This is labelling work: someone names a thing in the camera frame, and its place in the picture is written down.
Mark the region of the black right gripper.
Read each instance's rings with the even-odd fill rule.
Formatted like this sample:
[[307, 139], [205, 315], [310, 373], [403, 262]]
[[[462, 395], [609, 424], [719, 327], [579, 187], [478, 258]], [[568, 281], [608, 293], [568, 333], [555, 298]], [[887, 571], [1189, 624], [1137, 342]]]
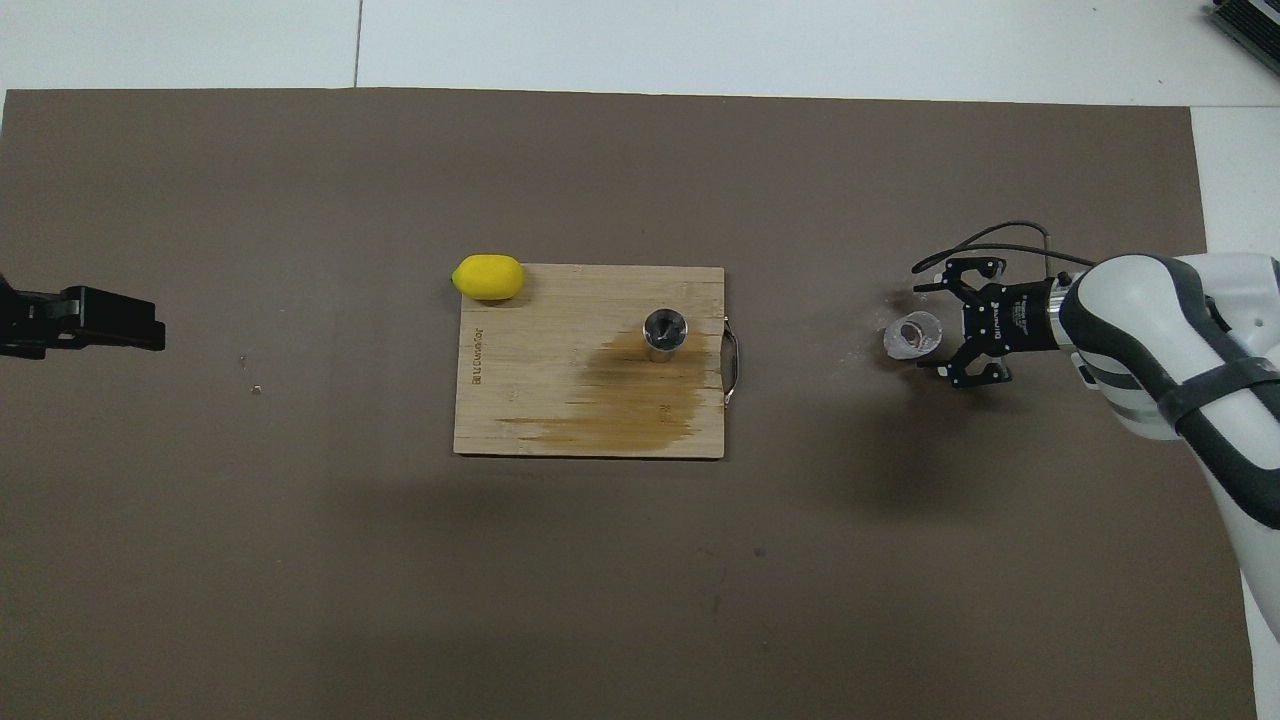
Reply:
[[965, 341], [947, 359], [919, 360], [954, 389], [1009, 382], [1009, 351], [1059, 350], [1050, 319], [1053, 283], [1000, 284], [1001, 258], [948, 258], [914, 293], [947, 292], [965, 301]]

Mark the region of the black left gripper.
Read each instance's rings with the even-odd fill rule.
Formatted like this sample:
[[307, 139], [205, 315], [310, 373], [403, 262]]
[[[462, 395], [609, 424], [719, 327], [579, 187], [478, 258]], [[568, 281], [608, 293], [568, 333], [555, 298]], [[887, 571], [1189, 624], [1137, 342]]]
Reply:
[[[77, 327], [65, 329], [65, 343], [55, 320], [45, 316], [46, 306], [61, 301]], [[1, 355], [18, 359], [45, 359], [50, 348], [91, 346], [163, 351], [166, 325], [157, 322], [156, 306], [88, 286], [72, 286], [61, 293], [19, 291], [1, 275]]]

